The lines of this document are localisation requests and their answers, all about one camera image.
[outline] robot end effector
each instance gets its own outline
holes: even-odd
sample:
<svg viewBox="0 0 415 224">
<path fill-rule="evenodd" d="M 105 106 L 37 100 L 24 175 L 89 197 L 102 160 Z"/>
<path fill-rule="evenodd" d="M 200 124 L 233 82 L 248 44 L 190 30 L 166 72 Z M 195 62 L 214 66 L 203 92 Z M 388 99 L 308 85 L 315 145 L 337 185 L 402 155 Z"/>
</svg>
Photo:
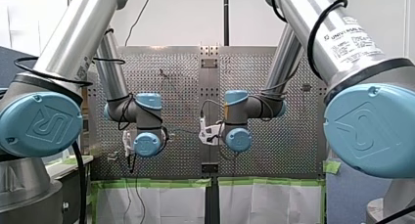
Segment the robot end effector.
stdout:
<svg viewBox="0 0 415 224">
<path fill-rule="evenodd" d="M 118 130 L 124 130 L 127 125 L 120 127 L 122 122 L 136 122 L 136 137 L 131 140 L 131 147 L 125 147 L 126 154 L 134 151 L 139 157 L 154 157 L 158 155 L 168 140 L 168 132 L 162 126 L 161 95 L 153 93 L 138 94 L 135 98 L 128 96 L 121 100 L 109 101 L 104 109 L 107 119 L 118 122 Z"/>
</svg>

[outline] wire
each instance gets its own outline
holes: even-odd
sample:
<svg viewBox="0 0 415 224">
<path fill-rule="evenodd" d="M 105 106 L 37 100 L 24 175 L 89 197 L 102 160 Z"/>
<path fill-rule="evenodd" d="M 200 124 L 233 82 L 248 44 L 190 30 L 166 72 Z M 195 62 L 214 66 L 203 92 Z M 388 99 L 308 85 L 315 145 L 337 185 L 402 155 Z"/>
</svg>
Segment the wire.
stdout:
<svg viewBox="0 0 415 224">
<path fill-rule="evenodd" d="M 414 212 L 414 211 L 415 211 L 415 205 L 406 207 L 405 209 L 395 213 L 394 215 L 389 216 L 389 217 L 383 219 L 382 221 L 377 222 L 376 224 L 387 224 L 387 223 L 393 222 L 397 218 L 402 217 L 402 216 L 404 216 L 406 214 L 409 214 L 411 212 Z"/>
<path fill-rule="evenodd" d="M 332 5 L 330 5 L 326 10 L 324 10 L 321 15 L 318 17 L 317 22 L 315 23 L 314 27 L 310 32 L 310 36 L 308 38 L 307 44 L 307 56 L 308 56 L 308 63 L 312 70 L 312 72 L 321 79 L 320 72 L 318 72 L 315 62 L 314 62 L 314 55 L 313 55 L 313 48 L 314 48 L 314 41 L 317 36 L 318 29 L 320 28 L 321 24 L 326 20 L 326 18 L 330 15 L 330 13 L 340 7 L 347 7 L 348 1 L 347 0 L 337 0 Z"/>
<path fill-rule="evenodd" d="M 128 121 L 125 117 L 125 113 L 127 112 L 132 100 L 134 99 L 134 95 L 132 95 L 132 93 L 129 93 L 128 95 L 130 96 L 130 99 L 124 103 L 124 106 L 122 106 L 121 117 L 118 120 L 118 130 L 124 130 L 131 124 L 131 122 L 127 122 L 124 126 L 121 127 L 123 121 Z"/>
<path fill-rule="evenodd" d="M 46 73 L 34 70 L 32 68 L 26 67 L 26 66 L 21 64 L 21 62 L 37 61 L 37 60 L 38 60 L 37 57 L 22 57 L 22 58 L 15 59 L 14 64 L 15 64 L 16 67 L 18 67 L 20 69 L 23 69 L 25 71 L 28 71 L 30 73 L 33 73 L 33 74 L 35 74 L 37 76 L 40 76 L 40 77 L 43 77 L 43 78 L 60 80 L 60 81 L 64 81 L 64 82 L 72 83 L 72 84 L 78 84 L 81 87 L 91 86 L 93 84 L 92 82 L 89 82 L 89 81 L 70 80 L 70 79 L 66 79 L 66 78 L 63 78 L 63 77 L 46 74 Z"/>
<path fill-rule="evenodd" d="M 146 206 L 144 205 L 144 201 L 141 198 L 140 194 L 138 193 L 137 184 L 138 184 L 138 176 L 135 178 L 135 193 L 137 193 L 137 197 L 140 200 L 141 205 L 143 206 L 143 217 L 141 217 L 141 221 L 140 221 L 140 224 L 143 224 L 144 219 L 146 218 Z"/>
<path fill-rule="evenodd" d="M 72 144 L 73 152 L 75 153 L 76 162 L 79 171 L 79 183 L 80 183 L 80 211 L 79 211 L 79 224 L 85 224 L 86 221 L 86 176 L 85 166 L 83 165 L 82 154 L 78 147 L 77 142 Z"/>
<path fill-rule="evenodd" d="M 282 22 L 287 22 L 287 20 L 280 14 L 280 12 L 278 11 L 277 8 L 277 3 L 275 3 L 275 0 L 271 0 L 271 4 L 272 4 L 272 9 L 274 10 L 275 15 L 277 15 L 277 17 L 282 21 Z"/>
<path fill-rule="evenodd" d="M 206 103 L 213 103 L 213 104 L 216 104 L 216 105 L 218 105 L 219 107 L 222 107 L 219 103 L 217 103 L 216 101 L 214 101 L 214 100 L 210 100 L 210 99 L 206 99 L 206 100 L 204 100 L 204 103 L 202 104 L 202 107 L 201 107 L 201 117 L 203 117 L 204 116 L 204 108 L 205 108 L 205 104 Z"/>
<path fill-rule="evenodd" d="M 3 99 L 4 95 L 6 94 L 6 92 L 7 92 L 7 89 L 6 88 L 5 89 L 0 88 L 0 100 Z"/>
<path fill-rule="evenodd" d="M 219 148 L 219 154 L 222 158 L 229 160 L 229 161 L 235 161 L 235 159 L 238 157 L 239 153 L 235 153 L 233 158 L 227 157 L 226 154 L 224 152 L 222 152 L 222 147 L 220 147 L 220 139 L 222 137 L 221 132 L 222 131 L 222 125 L 223 122 L 225 121 L 225 119 L 223 119 L 222 121 L 219 122 L 220 126 L 219 126 L 219 132 L 217 132 L 217 148 Z"/>
<path fill-rule="evenodd" d="M 146 113 L 148 113 L 148 114 L 150 114 L 152 117 L 154 117 L 154 118 L 156 118 L 156 119 L 158 119 L 159 121 L 160 121 L 160 123 L 162 123 L 162 118 L 160 117 L 160 116 L 158 116 L 158 115 L 156 115 L 155 113 L 153 113 L 153 112 L 150 112 L 149 110 L 147 110 L 146 108 L 144 108 L 143 106 L 141 106 L 141 105 L 137 105 L 140 109 L 142 109 L 144 112 L 146 112 Z"/>
<path fill-rule="evenodd" d="M 272 86 L 272 87 L 269 87 L 269 88 L 267 88 L 267 89 L 261 89 L 260 91 L 261 92 L 266 92 L 266 91 L 271 91 L 271 90 L 274 90 L 274 89 L 276 89 L 276 88 L 279 88 L 279 87 L 281 87 L 281 86 L 283 86 L 283 85 L 285 85 L 285 84 L 287 84 L 291 79 L 293 79 L 293 77 L 297 74 L 297 71 L 299 70 L 299 68 L 300 68 L 300 65 L 297 65 L 297 67 L 296 67 L 296 69 L 293 71 L 293 73 L 291 73 L 288 77 L 287 77 L 287 79 L 286 80 L 284 80 L 283 82 L 281 82 L 281 83 L 279 83 L 279 84 L 277 84 L 277 85 L 274 85 L 274 86 Z M 287 92 L 284 92 L 284 93 L 281 93 L 281 94 L 273 94 L 273 95 L 286 95 L 287 94 Z"/>
<path fill-rule="evenodd" d="M 101 61 L 101 62 L 114 62 L 118 63 L 119 65 L 125 65 L 125 60 L 122 59 L 104 59 L 104 58 L 94 58 L 94 61 Z"/>
<path fill-rule="evenodd" d="M 104 35 L 107 35 L 108 33 L 114 33 L 114 29 L 113 28 L 109 28 L 105 31 Z"/>
<path fill-rule="evenodd" d="M 127 181 L 127 179 L 126 179 L 126 178 L 125 178 L 125 188 L 127 189 L 127 195 L 128 195 L 128 206 L 127 206 L 127 209 L 126 209 L 126 210 L 125 210 L 125 212 L 124 212 L 124 216 L 122 217 L 122 220 L 123 220 L 124 224 L 125 224 L 125 217 L 126 217 L 126 215 L 127 215 L 127 212 L 129 211 L 129 208 L 131 207 L 131 197 L 130 197 L 130 195 L 129 195 L 128 181 Z"/>
<path fill-rule="evenodd" d="M 163 150 L 164 150 L 164 148 L 167 146 L 167 142 L 168 142 L 168 140 L 170 140 L 170 137 L 168 136 L 168 131 L 167 131 L 167 128 L 166 127 L 164 127 L 164 126 L 162 126 L 161 127 L 161 130 L 162 130 L 162 132 L 164 132 L 164 137 L 165 137 L 165 139 L 164 139 L 164 144 L 162 145 L 162 147 L 159 149 L 159 151 L 155 154 L 155 156 L 158 156 Z"/>
<path fill-rule="evenodd" d="M 128 36 L 127 36 L 127 39 L 125 39 L 125 44 L 124 44 L 124 46 L 127 46 L 127 45 L 128 45 L 128 40 L 129 40 L 129 38 L 131 37 L 132 30 L 134 29 L 134 26 L 138 23 L 138 21 L 140 20 L 141 16 L 143 15 L 143 12 L 144 12 L 144 10 L 146 9 L 147 4 L 149 3 L 149 1 L 150 1 L 150 0 L 147 0 L 147 1 L 146 1 L 146 3 L 144 4 L 143 8 L 141 9 L 140 14 L 138 15 L 137 19 L 135 20 L 134 24 L 132 25 L 132 27 L 130 27 L 130 30 L 129 30 L 129 33 L 128 33 Z"/>
</svg>

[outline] electrical cord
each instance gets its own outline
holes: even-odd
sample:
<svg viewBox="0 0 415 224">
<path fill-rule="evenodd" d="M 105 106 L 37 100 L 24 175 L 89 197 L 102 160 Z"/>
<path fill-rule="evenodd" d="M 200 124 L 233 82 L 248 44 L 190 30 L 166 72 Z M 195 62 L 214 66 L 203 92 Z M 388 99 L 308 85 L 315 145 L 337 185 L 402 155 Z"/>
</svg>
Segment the electrical cord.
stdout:
<svg viewBox="0 0 415 224">
<path fill-rule="evenodd" d="M 407 214 L 409 214 L 411 212 L 414 212 L 414 211 L 415 211 L 415 205 L 406 207 L 405 209 L 403 209 L 403 210 L 401 210 L 401 211 L 393 214 L 392 216 L 389 216 L 389 217 L 383 219 L 382 221 L 377 222 L 376 224 L 387 224 L 387 223 L 391 223 L 394 220 L 396 220 L 397 218 L 402 217 L 404 215 L 407 215 Z"/>
<path fill-rule="evenodd" d="M 127 122 L 124 126 L 121 127 L 122 122 L 127 121 L 127 118 L 125 117 L 125 113 L 127 112 L 128 107 L 131 104 L 132 100 L 134 99 L 134 95 L 132 93 L 129 93 L 128 95 L 129 95 L 130 98 L 122 106 L 121 116 L 119 117 L 119 120 L 118 120 L 118 130 L 120 130 L 120 131 L 126 129 L 131 124 L 131 122 Z"/>
<path fill-rule="evenodd" d="M 278 19 L 280 19 L 282 22 L 287 22 L 287 20 L 280 14 L 277 8 L 277 3 L 275 0 L 271 0 L 272 4 L 272 10 L 274 10 L 275 15 L 277 15 Z"/>
<path fill-rule="evenodd" d="M 204 108 L 205 108 L 205 104 L 206 103 L 213 103 L 213 104 L 216 104 L 217 106 L 219 106 L 219 107 L 222 107 L 219 103 L 217 103 L 216 101 L 214 101 L 214 100 L 210 100 L 210 99 L 206 99 L 206 100 L 204 100 L 204 103 L 202 104 L 202 107 L 201 107 L 201 117 L 204 117 Z"/>
<path fill-rule="evenodd" d="M 105 31 L 104 35 L 107 35 L 108 33 L 114 33 L 114 29 L 113 28 L 109 28 Z"/>
<path fill-rule="evenodd" d="M 266 88 L 266 89 L 261 89 L 260 90 L 260 92 L 261 93 L 263 93 L 263 92 L 266 92 L 266 91 L 271 91 L 271 90 L 274 90 L 274 89 L 276 89 L 276 88 L 279 88 L 279 87 L 281 87 L 281 86 L 283 86 L 283 85 L 285 85 L 285 84 L 287 84 L 291 79 L 293 79 L 293 77 L 297 74 L 297 71 L 299 70 L 299 68 L 300 68 L 300 65 L 298 65 L 297 67 L 296 67 L 296 69 L 293 71 L 293 73 L 291 73 L 288 77 L 287 77 L 287 79 L 286 80 L 284 80 L 283 82 L 281 82 L 281 83 L 279 83 L 279 84 L 277 84 L 277 85 L 274 85 L 274 86 L 272 86 L 272 87 L 270 87 L 270 88 Z M 284 93 L 281 93 L 281 94 L 269 94 L 269 93 L 266 93 L 267 95 L 281 95 L 281 96 L 284 96 L 284 95 L 286 95 L 287 94 L 287 92 L 284 92 Z"/>
<path fill-rule="evenodd" d="M 165 136 L 164 144 L 162 145 L 161 149 L 159 149 L 159 151 L 155 154 L 155 156 L 158 156 L 165 149 L 165 147 L 167 146 L 168 140 L 170 140 L 170 136 L 168 135 L 167 128 L 162 126 L 161 130 L 164 132 L 164 136 Z"/>
<path fill-rule="evenodd" d="M 72 144 L 73 152 L 76 157 L 76 162 L 79 171 L 79 183 L 80 183 L 80 211 L 79 211 L 79 224 L 85 224 L 86 221 L 86 175 L 85 166 L 83 165 L 82 153 L 78 147 L 77 142 Z"/>
<path fill-rule="evenodd" d="M 138 15 L 138 17 L 137 17 L 137 19 L 135 20 L 135 22 L 134 22 L 134 24 L 132 25 L 132 27 L 130 27 L 130 30 L 129 30 L 128 36 L 127 36 L 127 38 L 125 39 L 125 44 L 124 44 L 124 46 L 127 46 L 127 45 L 128 45 L 128 40 L 129 40 L 129 38 L 131 37 L 132 30 L 134 29 L 134 26 L 138 23 L 138 21 L 140 20 L 141 16 L 143 15 L 143 12 L 144 12 L 144 10 L 146 9 L 147 4 L 149 4 L 149 1 L 150 1 L 150 0 L 147 0 L 147 1 L 146 1 L 146 3 L 144 3 L 144 6 L 143 6 L 143 8 L 141 9 L 140 14 Z"/>
<path fill-rule="evenodd" d="M 141 217 L 140 224 L 143 224 L 144 219 L 146 218 L 146 206 L 144 205 L 144 201 L 141 198 L 140 194 L 138 193 L 138 176 L 135 178 L 135 193 L 137 194 L 138 199 L 140 200 L 140 203 L 143 207 L 143 216 Z"/>
<path fill-rule="evenodd" d="M 4 95 L 6 94 L 7 89 L 0 88 L 0 100 L 3 99 Z"/>
<path fill-rule="evenodd" d="M 325 9 L 321 15 L 318 17 L 317 22 L 315 23 L 314 27 L 310 32 L 310 36 L 308 38 L 307 44 L 307 56 L 308 56 L 308 63 L 312 70 L 312 72 L 321 79 L 320 72 L 318 72 L 315 62 L 314 62 L 314 55 L 313 55 L 313 48 L 315 38 L 317 36 L 318 29 L 320 28 L 321 24 L 326 20 L 326 18 L 330 15 L 330 13 L 340 7 L 347 7 L 348 1 L 347 0 L 336 0 L 332 5 L 330 5 L 327 9 Z"/>
<path fill-rule="evenodd" d="M 119 65 L 125 65 L 125 60 L 122 59 L 104 59 L 104 58 L 94 58 L 94 61 L 101 61 L 101 62 L 114 62 L 118 63 Z"/>
<path fill-rule="evenodd" d="M 125 210 L 124 215 L 122 217 L 122 220 L 123 220 L 124 224 L 125 224 L 125 217 L 126 217 L 128 211 L 129 211 L 129 208 L 131 207 L 131 197 L 130 197 L 130 194 L 129 194 L 128 181 L 127 181 L 126 178 L 125 178 L 125 189 L 127 190 L 127 195 L 128 195 L 128 206 L 127 206 L 127 209 Z"/>
<path fill-rule="evenodd" d="M 235 153 L 233 158 L 227 157 L 226 154 L 222 151 L 222 147 L 220 147 L 220 139 L 222 137 L 221 135 L 221 131 L 222 131 L 222 125 L 225 119 L 223 119 L 222 121 L 219 121 L 218 123 L 220 124 L 219 126 L 219 132 L 217 132 L 217 148 L 219 149 L 219 154 L 223 159 L 229 160 L 229 161 L 235 161 L 236 158 L 239 156 L 240 153 Z"/>
<path fill-rule="evenodd" d="M 15 64 L 16 67 L 18 67 L 20 69 L 23 69 L 25 71 L 28 71 L 32 74 L 35 74 L 35 75 L 43 77 L 43 78 L 60 80 L 60 81 L 64 81 L 64 82 L 72 83 L 72 84 L 78 84 L 81 87 L 91 86 L 93 84 L 92 82 L 89 82 L 89 81 L 70 80 L 70 79 L 66 79 L 66 78 L 63 78 L 63 77 L 46 74 L 46 73 L 34 70 L 32 68 L 26 67 L 26 66 L 21 64 L 21 62 L 37 61 L 37 60 L 38 60 L 37 57 L 21 57 L 21 58 L 15 59 L 14 64 Z"/>
</svg>

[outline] perforated metal panel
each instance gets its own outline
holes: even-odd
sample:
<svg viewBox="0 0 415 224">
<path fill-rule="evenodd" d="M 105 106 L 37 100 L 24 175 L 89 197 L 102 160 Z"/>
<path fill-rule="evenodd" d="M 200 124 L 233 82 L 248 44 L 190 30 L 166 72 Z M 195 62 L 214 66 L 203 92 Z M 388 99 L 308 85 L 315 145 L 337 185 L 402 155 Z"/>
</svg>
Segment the perforated metal panel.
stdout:
<svg viewBox="0 0 415 224">
<path fill-rule="evenodd" d="M 133 47 L 121 48 L 119 53 L 126 60 L 123 71 L 130 92 L 161 94 L 161 116 L 163 125 L 172 134 L 171 140 L 157 157 L 137 158 L 136 170 L 130 174 L 123 155 L 122 132 L 117 130 L 116 122 L 106 120 L 103 116 L 106 100 L 101 83 L 97 80 L 95 96 L 90 96 L 96 100 L 95 104 L 93 99 L 90 101 L 91 111 L 99 116 L 95 122 L 99 142 L 95 147 L 99 152 L 96 152 L 97 158 L 93 162 L 93 179 L 135 177 L 137 174 L 152 178 L 200 177 L 197 137 L 199 48 Z M 108 160 L 108 154 L 114 152 L 118 152 L 118 159 Z"/>
<path fill-rule="evenodd" d="M 234 162 L 211 157 L 210 149 L 214 153 L 217 148 L 200 145 L 197 135 L 200 99 L 205 98 L 205 94 L 215 96 L 216 87 L 219 88 L 220 100 L 230 89 L 258 93 L 265 83 L 275 48 L 219 48 L 220 87 L 217 85 L 218 75 L 211 74 L 216 72 L 215 68 L 208 71 L 207 76 L 202 74 L 207 69 L 200 67 L 200 59 L 204 58 L 199 47 L 134 47 L 121 48 L 119 52 L 126 60 L 123 70 L 132 93 L 161 93 L 162 118 L 173 134 L 172 141 L 159 156 L 138 158 L 136 167 L 139 169 L 130 174 L 123 156 L 122 132 L 117 130 L 116 122 L 104 118 L 106 100 L 103 89 L 98 77 L 91 74 L 89 77 L 96 83 L 89 89 L 90 145 L 96 156 L 91 170 L 94 180 L 135 177 L 137 174 L 171 179 L 201 177 L 202 161 L 207 162 L 207 158 L 219 162 L 218 176 L 318 178 L 322 173 L 325 155 L 322 98 L 325 90 L 309 70 L 306 59 L 302 59 L 288 89 L 286 114 L 271 122 L 250 120 L 254 145 Z M 311 86 L 309 92 L 302 91 L 304 84 Z M 222 118 L 218 108 L 207 109 L 205 114 Z M 226 148 L 223 151 L 229 157 L 233 156 Z M 113 157 L 109 160 L 108 155 L 114 152 L 118 152 L 117 160 L 112 161 Z"/>
<path fill-rule="evenodd" d="M 227 90 L 245 89 L 258 94 L 263 87 L 275 49 L 226 48 L 220 54 L 220 95 Z M 303 85 L 311 85 L 309 92 Z M 270 122 L 250 119 L 249 128 L 254 144 L 235 161 L 220 158 L 218 176 L 275 176 L 316 178 L 322 172 L 323 135 L 319 117 L 323 112 L 324 88 L 303 58 L 300 69 L 288 88 L 288 109 L 284 116 Z M 233 154 L 225 147 L 227 157 Z"/>
</svg>

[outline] industrial robot arm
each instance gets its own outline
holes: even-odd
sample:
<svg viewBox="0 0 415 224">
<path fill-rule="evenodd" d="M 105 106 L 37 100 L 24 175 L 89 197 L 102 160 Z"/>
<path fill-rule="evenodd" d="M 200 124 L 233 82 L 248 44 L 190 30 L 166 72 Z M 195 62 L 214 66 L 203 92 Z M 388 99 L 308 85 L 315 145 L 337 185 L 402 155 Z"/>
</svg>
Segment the industrial robot arm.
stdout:
<svg viewBox="0 0 415 224">
<path fill-rule="evenodd" d="M 88 84 L 83 80 L 95 54 L 108 99 L 105 115 L 119 123 L 137 123 L 136 154 L 160 152 L 168 138 L 161 127 L 161 96 L 142 93 L 134 98 L 114 62 L 117 53 L 108 25 L 126 1 L 71 1 L 34 69 L 18 74 L 0 101 L 3 154 L 47 157 L 72 145 L 82 127 L 79 84 Z"/>
<path fill-rule="evenodd" d="M 116 59 L 118 54 L 112 32 L 106 32 L 97 56 L 97 70 L 108 102 L 104 115 L 107 119 L 118 122 L 119 130 L 126 128 L 120 126 L 122 122 L 136 123 L 137 130 L 134 131 L 136 135 L 130 148 L 136 155 L 139 157 L 158 155 L 168 139 L 167 130 L 161 125 L 161 95 L 140 93 L 134 98 L 129 94 L 121 65 Z"/>
<path fill-rule="evenodd" d="M 302 46 L 313 72 L 328 86 L 324 131 L 336 154 L 373 176 L 415 177 L 412 62 L 384 54 L 346 13 L 346 0 L 273 1 L 288 23 L 265 86 L 268 90 L 255 98 L 246 91 L 226 92 L 222 141 L 236 152 L 247 150 L 252 143 L 248 118 L 274 117 L 284 111 L 283 98 L 270 97 L 284 92 Z"/>
</svg>

